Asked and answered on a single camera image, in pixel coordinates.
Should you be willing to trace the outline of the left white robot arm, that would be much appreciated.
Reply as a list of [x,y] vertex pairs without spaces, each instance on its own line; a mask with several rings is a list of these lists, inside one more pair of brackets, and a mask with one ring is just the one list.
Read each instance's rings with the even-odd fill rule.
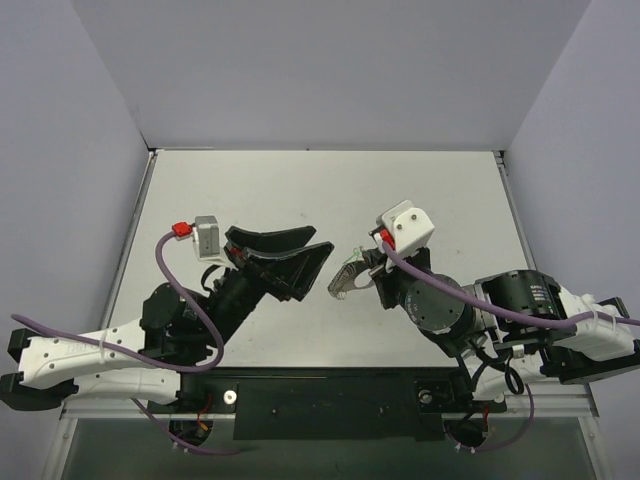
[[206,397],[195,378],[216,368],[228,341],[261,300],[302,301],[334,246],[314,244],[312,226],[271,232],[231,227],[213,216],[179,222],[156,244],[165,283],[139,318],[84,334],[13,315],[7,351],[17,364],[1,377],[1,401],[46,411],[90,396],[177,405],[192,412]]

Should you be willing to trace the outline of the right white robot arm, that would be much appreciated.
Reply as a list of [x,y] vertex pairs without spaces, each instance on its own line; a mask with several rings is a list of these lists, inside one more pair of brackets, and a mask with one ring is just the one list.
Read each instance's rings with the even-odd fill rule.
[[447,383],[449,402],[468,409],[478,401],[555,379],[587,384],[639,367],[639,341],[622,301],[576,296],[536,270],[511,270],[467,286],[430,269],[430,251],[419,249],[408,269],[376,250],[356,265],[377,290],[384,309],[401,308],[417,330],[468,374]]

